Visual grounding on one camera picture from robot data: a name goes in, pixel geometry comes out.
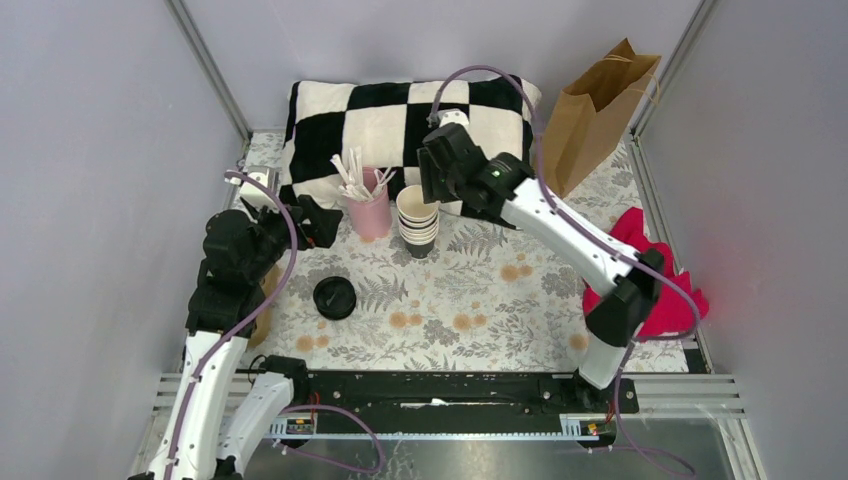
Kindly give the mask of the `brown cardboard cup carrier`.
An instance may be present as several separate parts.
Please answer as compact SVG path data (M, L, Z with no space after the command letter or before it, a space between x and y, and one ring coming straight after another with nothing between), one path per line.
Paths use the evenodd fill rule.
M260 282L262 291L267 298L271 297L271 294L278 286L280 277L280 268L278 265L274 265ZM267 339L271 330L272 315L273 305L270 305L257 316L255 320L255 329L248 340L247 347L249 349L256 348Z

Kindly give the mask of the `brown paper bag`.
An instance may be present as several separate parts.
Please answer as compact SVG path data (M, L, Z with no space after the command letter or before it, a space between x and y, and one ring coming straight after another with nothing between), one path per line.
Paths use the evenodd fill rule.
M637 54L623 39L563 88L542 136L543 175L559 197L573 191L616 149L643 99L660 55Z

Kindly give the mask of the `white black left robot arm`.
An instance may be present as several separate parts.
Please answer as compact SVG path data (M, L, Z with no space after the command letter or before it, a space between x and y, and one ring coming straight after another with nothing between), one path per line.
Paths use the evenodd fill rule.
M225 210L209 219L195 291L188 304L183 370L164 436L143 479L240 479L260 440L283 409L309 401L306 364L270 356L230 422L223 417L239 359L254 322L282 291L262 283L283 253L294 261L309 241L299 207Z

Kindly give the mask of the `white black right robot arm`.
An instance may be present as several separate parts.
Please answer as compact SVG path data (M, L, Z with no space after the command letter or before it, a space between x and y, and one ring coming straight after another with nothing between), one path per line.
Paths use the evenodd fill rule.
M573 386L575 402L597 412L613 398L612 382L631 340L656 305L661 286L646 273L663 256L640 253L606 235L540 183L533 168L509 153L487 158L466 128L448 123L417 151L427 203L459 200L512 225L565 259L599 296L587 314L589 342Z

